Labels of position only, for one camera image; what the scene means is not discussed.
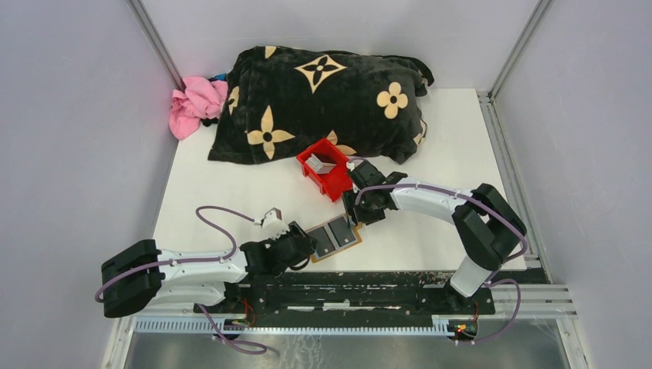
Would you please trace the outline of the yellow leather card holder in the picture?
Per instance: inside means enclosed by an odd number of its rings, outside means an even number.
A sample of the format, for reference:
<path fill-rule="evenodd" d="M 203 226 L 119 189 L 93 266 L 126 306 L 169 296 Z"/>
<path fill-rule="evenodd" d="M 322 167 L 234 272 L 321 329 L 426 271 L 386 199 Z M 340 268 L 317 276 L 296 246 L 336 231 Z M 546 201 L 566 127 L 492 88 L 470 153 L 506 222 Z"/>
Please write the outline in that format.
<path fill-rule="evenodd" d="M 343 214 L 308 229 L 307 234 L 318 243 L 311 255 L 311 262 L 318 263 L 360 244 L 362 242 L 359 233 L 361 228 L 362 223 L 350 225 L 348 216 Z"/>

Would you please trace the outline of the black credit card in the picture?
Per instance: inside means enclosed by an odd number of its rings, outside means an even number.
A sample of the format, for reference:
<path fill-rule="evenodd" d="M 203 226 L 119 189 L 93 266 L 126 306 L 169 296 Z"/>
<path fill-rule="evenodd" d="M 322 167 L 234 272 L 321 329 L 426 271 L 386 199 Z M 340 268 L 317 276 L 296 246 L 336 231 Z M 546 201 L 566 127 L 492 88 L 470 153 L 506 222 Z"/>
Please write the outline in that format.
<path fill-rule="evenodd" d="M 354 232 L 355 229 L 349 225 L 346 215 L 329 221 L 328 228 L 334 236 L 335 244 L 340 248 L 347 247 L 358 241 L 358 236 Z"/>
<path fill-rule="evenodd" d="M 315 239 L 318 243 L 315 247 L 314 253 L 311 256 L 311 259 L 314 263 L 328 258 L 336 251 L 334 242 L 329 237 L 329 231 L 325 226 L 311 229 L 308 231 L 308 235 Z"/>

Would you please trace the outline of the red plastic bin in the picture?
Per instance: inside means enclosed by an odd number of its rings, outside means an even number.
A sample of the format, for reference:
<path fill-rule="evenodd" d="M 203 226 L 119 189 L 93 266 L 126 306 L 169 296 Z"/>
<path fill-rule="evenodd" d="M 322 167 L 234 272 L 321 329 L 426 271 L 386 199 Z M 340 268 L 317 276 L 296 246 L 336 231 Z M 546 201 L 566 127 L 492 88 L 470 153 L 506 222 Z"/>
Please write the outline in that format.
<path fill-rule="evenodd" d="M 302 174 L 311 179 L 319 192 L 332 202 L 352 189 L 348 176 L 349 158 L 328 139 L 322 138 L 296 156 Z"/>

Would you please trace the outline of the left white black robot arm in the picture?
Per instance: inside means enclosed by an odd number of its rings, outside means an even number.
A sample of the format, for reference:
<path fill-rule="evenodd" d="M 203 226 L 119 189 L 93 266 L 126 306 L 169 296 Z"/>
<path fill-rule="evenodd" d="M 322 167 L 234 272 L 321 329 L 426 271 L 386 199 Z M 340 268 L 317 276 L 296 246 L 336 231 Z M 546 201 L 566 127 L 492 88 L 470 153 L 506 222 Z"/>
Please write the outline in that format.
<path fill-rule="evenodd" d="M 101 265 L 95 295 L 107 318 L 126 317 L 157 304 L 202 304 L 230 313 L 242 293 L 232 284 L 270 281 L 303 268 L 318 241 L 292 222 L 277 238 L 249 241 L 235 249 L 183 253 L 141 240 Z"/>

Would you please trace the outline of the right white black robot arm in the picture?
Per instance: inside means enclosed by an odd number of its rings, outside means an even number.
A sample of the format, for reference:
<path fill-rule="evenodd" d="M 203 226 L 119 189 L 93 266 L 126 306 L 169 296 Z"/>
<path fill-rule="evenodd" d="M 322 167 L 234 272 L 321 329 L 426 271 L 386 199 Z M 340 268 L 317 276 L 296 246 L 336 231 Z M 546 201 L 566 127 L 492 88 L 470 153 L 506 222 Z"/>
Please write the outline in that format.
<path fill-rule="evenodd" d="M 353 188 L 342 195 L 348 224 L 370 225 L 386 211 L 411 211 L 452 224 L 466 253 L 447 281 L 446 308 L 463 314 L 474 305 L 475 293 L 505 263 L 528 249 L 527 228 L 492 185 L 454 189 L 428 184 L 394 171 L 383 175 L 372 163 L 356 158 L 346 165 Z"/>

